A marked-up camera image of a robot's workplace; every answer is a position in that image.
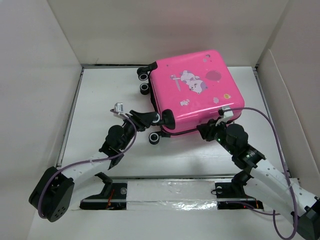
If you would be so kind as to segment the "pink hard-shell suitcase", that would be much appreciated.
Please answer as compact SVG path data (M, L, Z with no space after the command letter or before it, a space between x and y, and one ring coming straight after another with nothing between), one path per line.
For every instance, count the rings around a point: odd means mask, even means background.
M228 119L238 119L245 100L222 55L215 49L156 60L137 69L140 92L150 95L158 113L160 131L149 142L196 131L197 126L220 117L219 110L237 108Z

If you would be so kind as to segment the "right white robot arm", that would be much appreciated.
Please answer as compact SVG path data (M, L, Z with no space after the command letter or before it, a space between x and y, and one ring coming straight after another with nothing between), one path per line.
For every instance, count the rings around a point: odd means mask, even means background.
M273 208L305 240L320 238L320 198L287 180L284 173L248 143L249 136L241 125L216 124L210 120L196 128L203 140L215 140L229 152L240 169L231 181L235 196L246 194Z

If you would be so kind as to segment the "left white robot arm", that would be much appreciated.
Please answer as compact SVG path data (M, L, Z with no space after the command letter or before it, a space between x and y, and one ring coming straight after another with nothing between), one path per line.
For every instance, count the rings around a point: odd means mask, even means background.
M123 114L113 109L111 112L122 118L123 124L113 125L108 130L104 143L98 150L105 154L105 158L83 160L60 169L52 166L43 173L28 200L40 218L52 223L60 219L72 202L75 187L91 177L101 180L94 186L98 197L104 199L112 195L113 181L104 172L120 162L132 147L138 132L145 131L161 120L156 111L141 113L131 110L128 114Z

